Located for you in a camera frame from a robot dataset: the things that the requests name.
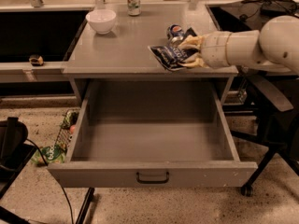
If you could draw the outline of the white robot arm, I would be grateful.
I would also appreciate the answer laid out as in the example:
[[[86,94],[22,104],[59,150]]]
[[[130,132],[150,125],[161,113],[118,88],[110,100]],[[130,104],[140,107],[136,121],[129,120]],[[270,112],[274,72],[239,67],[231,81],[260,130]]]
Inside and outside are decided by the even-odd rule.
[[[290,70],[298,75],[299,19],[279,16],[268,21],[261,30],[189,35],[178,47],[197,51],[191,60],[183,62],[186,67],[240,65],[262,71]]]

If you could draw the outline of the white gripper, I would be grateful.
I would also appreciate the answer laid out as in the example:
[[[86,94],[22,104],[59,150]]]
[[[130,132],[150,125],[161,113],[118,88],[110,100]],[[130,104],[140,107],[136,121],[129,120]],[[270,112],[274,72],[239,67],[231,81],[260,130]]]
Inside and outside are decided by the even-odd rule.
[[[211,68],[229,67],[226,47],[231,34],[216,31],[204,37],[188,35],[178,47],[200,50],[202,58],[196,55],[178,64],[187,68],[206,67],[206,64]]]

